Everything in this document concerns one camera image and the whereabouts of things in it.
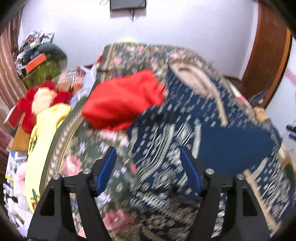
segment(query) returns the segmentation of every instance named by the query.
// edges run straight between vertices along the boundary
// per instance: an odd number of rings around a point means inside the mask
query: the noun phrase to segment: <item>orange box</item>
[[[30,73],[33,69],[35,69],[38,65],[40,65],[42,62],[46,60],[46,56],[44,53],[39,54],[35,59],[31,60],[27,65],[26,65],[26,71],[27,73]]]

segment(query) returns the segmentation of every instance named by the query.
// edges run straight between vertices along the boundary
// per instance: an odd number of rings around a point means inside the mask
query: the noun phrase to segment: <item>metal bolt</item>
[[[237,179],[244,180],[244,175],[243,174],[237,174]]]
[[[90,168],[84,168],[84,169],[82,170],[82,173],[83,173],[83,174],[89,174],[89,173],[91,173],[91,169],[90,169]]]
[[[207,174],[209,174],[209,175],[212,175],[212,174],[214,174],[214,170],[212,169],[212,168],[207,168],[206,170],[205,170],[205,172],[207,173]]]
[[[52,177],[54,180],[58,180],[61,177],[60,174],[54,174],[54,176]]]

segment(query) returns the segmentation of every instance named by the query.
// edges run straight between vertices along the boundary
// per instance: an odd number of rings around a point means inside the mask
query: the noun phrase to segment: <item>yellow garment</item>
[[[52,139],[70,111],[70,105],[60,103],[42,111],[36,117],[36,125],[30,137],[25,176],[26,200],[32,212],[36,208],[36,201],[40,199],[40,180]]]

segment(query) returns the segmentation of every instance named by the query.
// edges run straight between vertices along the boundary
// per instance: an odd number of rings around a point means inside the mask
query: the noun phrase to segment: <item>folded red garment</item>
[[[93,90],[82,115],[93,128],[125,130],[144,110],[163,103],[164,87],[150,69],[110,79]]]

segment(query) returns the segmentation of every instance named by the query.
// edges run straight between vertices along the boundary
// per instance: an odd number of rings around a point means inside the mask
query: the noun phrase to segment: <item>striped curtain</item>
[[[0,36],[0,173],[4,174],[11,140],[3,122],[9,110],[26,93],[23,82],[15,70],[14,60],[18,55],[18,37],[22,17],[21,8]]]

